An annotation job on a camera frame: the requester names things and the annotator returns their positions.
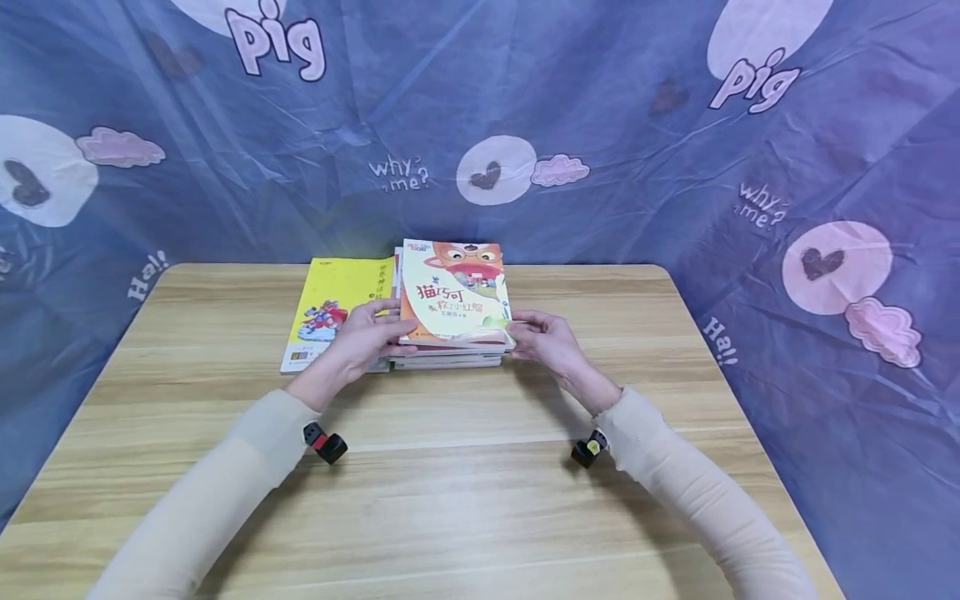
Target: blue fabric backdrop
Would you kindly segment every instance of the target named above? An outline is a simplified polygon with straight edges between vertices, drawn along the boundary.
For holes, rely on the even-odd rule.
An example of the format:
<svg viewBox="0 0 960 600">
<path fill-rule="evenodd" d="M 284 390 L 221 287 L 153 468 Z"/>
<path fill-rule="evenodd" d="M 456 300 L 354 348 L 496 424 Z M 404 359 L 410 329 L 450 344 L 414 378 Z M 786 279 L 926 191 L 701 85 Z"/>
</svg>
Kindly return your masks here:
<svg viewBox="0 0 960 600">
<path fill-rule="evenodd" d="M 655 262 L 851 598 L 960 562 L 957 2 L 7 0 L 0 523 L 159 274 Z"/>
</svg>

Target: wooden table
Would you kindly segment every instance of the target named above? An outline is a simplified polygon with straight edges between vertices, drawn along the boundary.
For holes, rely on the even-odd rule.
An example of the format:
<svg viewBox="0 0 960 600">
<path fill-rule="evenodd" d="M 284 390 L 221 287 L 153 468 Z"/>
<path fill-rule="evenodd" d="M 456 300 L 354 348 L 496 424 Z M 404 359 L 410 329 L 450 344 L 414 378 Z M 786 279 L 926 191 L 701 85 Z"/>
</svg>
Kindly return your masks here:
<svg viewBox="0 0 960 600">
<path fill-rule="evenodd" d="M 564 314 L 842 597 L 665 271 L 510 266 L 514 306 Z M 277 373 L 305 266 L 179 265 L 157 284 L 7 530 L 5 600 L 80 598 L 154 503 Z M 367 375 L 199 597 L 722 598 L 720 570 L 609 457 L 572 467 L 588 416 L 536 368 Z"/>
</svg>

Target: pink circle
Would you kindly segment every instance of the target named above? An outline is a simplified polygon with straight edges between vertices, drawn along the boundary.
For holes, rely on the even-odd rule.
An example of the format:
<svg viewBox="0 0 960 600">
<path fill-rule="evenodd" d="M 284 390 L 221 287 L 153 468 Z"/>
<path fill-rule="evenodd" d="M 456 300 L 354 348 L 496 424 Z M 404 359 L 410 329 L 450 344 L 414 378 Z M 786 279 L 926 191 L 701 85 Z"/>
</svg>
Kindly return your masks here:
<svg viewBox="0 0 960 600">
<path fill-rule="evenodd" d="M 890 242 L 856 221 L 811 229 L 783 257 L 783 286 L 790 299 L 815 315 L 839 315 L 872 296 L 890 275 Z"/>
</svg>

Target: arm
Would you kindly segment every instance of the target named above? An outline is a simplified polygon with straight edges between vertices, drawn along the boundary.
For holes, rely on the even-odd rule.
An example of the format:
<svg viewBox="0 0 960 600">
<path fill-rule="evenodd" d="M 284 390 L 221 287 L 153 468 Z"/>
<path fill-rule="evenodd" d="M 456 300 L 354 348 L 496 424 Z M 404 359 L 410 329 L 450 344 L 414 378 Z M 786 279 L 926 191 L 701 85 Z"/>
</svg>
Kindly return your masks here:
<svg viewBox="0 0 960 600">
<path fill-rule="evenodd" d="M 780 532 L 720 467 L 671 429 L 660 412 L 627 388 L 594 422 L 611 456 L 678 516 L 742 600 L 816 598 Z"/>
<path fill-rule="evenodd" d="M 253 510 L 297 466 L 303 427 L 413 325 L 397 300 L 358 306 L 336 340 L 285 390 L 260 398 L 140 522 L 87 600 L 180 600 L 200 581 Z M 391 314 L 376 316 L 390 310 Z"/>
<path fill-rule="evenodd" d="M 611 456 L 679 517 L 723 570 L 740 600 L 816 598 L 803 566 L 753 499 L 720 467 L 678 435 L 652 404 L 620 389 L 580 351 L 566 321 L 515 311 L 514 358 L 546 366 L 594 416 Z"/>
<path fill-rule="evenodd" d="M 140 522 L 88 600 L 188 598 L 253 510 L 294 469 L 319 416 L 282 390 L 258 400 Z"/>
</svg>

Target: beige sleeve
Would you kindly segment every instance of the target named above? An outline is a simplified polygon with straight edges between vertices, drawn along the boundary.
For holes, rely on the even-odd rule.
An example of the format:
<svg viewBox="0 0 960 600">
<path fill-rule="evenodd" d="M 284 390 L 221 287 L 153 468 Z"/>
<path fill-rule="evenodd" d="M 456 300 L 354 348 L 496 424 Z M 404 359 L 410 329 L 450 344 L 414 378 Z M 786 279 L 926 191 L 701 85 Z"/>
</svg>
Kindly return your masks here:
<svg viewBox="0 0 960 600">
<path fill-rule="evenodd" d="M 817 597 L 804 567 L 751 497 L 641 395 L 625 388 L 595 423 L 616 467 L 686 523 L 723 569 L 736 598 Z"/>
<path fill-rule="evenodd" d="M 88 600 L 189 598 L 253 510 L 303 456 L 319 417 L 276 390 L 187 471 L 140 522 Z"/>
</svg>

